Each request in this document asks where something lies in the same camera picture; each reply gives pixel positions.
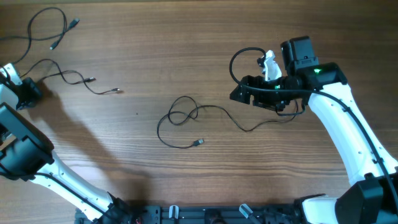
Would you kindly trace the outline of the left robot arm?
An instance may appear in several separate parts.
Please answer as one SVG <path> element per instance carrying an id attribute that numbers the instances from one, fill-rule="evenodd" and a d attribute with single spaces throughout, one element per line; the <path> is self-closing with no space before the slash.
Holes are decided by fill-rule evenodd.
<path id="1" fill-rule="evenodd" d="M 91 185 L 57 156 L 49 138 L 18 112 L 18 86 L 1 78 L 1 176 L 48 188 L 78 208 L 92 223 L 132 223 L 129 207 L 120 198 Z"/>

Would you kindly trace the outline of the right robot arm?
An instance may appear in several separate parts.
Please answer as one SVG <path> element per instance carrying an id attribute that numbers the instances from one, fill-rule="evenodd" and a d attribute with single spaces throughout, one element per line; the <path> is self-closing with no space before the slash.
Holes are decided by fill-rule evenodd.
<path id="1" fill-rule="evenodd" d="M 297 199 L 294 223 L 396 223 L 397 161 L 383 147 L 361 114 L 348 80 L 336 63 L 320 63 L 309 37 L 281 44 L 284 66 L 270 50 L 257 60 L 262 73 L 236 80 L 230 98 L 285 115 L 301 100 L 330 135 L 345 165 L 349 189 L 340 197 L 324 194 Z"/>

